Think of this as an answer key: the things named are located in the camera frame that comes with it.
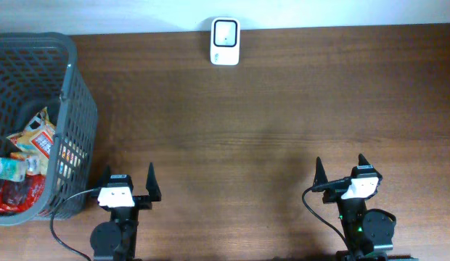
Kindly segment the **green tissue pack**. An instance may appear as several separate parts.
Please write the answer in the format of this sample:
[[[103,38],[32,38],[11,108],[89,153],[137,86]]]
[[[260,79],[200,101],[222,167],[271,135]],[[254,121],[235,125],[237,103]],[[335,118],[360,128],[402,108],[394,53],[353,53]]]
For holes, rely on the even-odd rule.
[[[26,170],[26,161],[0,157],[0,180],[22,182],[25,180]]]

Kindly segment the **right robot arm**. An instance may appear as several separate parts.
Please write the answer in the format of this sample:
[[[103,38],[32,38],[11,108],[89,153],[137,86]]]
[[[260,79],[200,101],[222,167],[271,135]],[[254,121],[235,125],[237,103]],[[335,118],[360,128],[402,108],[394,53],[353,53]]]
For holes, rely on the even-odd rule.
[[[316,159],[314,182],[306,192],[323,193],[322,202],[336,204],[342,230],[316,214],[309,212],[328,225],[341,237],[345,251],[335,254],[336,260],[413,260],[410,255],[389,255],[393,249],[396,216],[381,209],[368,209],[366,201],[377,194],[383,176],[363,154],[347,177],[329,181],[322,164]]]

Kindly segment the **red snack bag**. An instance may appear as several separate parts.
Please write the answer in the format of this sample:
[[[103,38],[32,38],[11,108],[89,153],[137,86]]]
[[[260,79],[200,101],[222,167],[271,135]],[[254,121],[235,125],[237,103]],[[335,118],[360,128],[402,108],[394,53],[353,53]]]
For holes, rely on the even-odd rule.
[[[22,182],[3,182],[0,187],[0,215],[29,210],[43,194],[45,181],[43,175],[27,175]]]

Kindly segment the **orange tissue pack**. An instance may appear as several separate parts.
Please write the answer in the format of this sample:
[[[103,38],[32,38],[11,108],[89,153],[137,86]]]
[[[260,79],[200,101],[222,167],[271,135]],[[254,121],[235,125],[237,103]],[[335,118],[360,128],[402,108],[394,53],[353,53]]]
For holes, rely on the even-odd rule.
[[[41,174],[41,162],[37,154],[31,154],[27,152],[12,152],[10,157],[14,160],[21,160],[26,163],[27,175],[40,175]]]

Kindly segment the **yellow snack bag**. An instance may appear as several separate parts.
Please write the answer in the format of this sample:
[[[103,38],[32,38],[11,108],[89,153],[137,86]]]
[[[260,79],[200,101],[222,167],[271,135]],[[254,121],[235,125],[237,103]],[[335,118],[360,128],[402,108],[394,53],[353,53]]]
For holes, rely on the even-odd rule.
[[[56,126],[51,123],[47,107],[37,112],[24,130],[9,134],[7,139],[15,145],[20,151],[31,154],[37,154],[41,162],[41,174],[46,175],[51,148],[54,145],[53,135]]]

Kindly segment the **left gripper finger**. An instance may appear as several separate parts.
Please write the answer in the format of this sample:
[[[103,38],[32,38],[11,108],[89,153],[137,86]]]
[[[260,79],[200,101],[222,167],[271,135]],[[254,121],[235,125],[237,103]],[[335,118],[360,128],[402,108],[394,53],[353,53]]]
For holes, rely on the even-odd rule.
[[[160,198],[161,191],[158,185],[157,179],[155,177],[155,169],[153,163],[151,162],[148,168],[147,181],[146,181],[146,190],[149,193],[150,198]]]
[[[102,175],[97,180],[96,187],[97,188],[105,187],[107,185],[108,180],[110,179],[110,176],[111,176],[111,169],[110,166],[107,165],[102,171]]]

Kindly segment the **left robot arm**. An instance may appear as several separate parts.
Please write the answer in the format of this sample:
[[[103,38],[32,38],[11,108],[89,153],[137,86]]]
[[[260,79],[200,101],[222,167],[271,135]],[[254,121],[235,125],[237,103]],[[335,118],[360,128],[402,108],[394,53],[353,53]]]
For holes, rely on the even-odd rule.
[[[112,174],[107,167],[91,193],[98,205],[110,213],[110,220],[91,232],[90,245],[94,260],[124,261],[136,259],[139,212],[151,210],[162,198],[153,164],[149,164],[145,195],[134,195],[130,175]]]

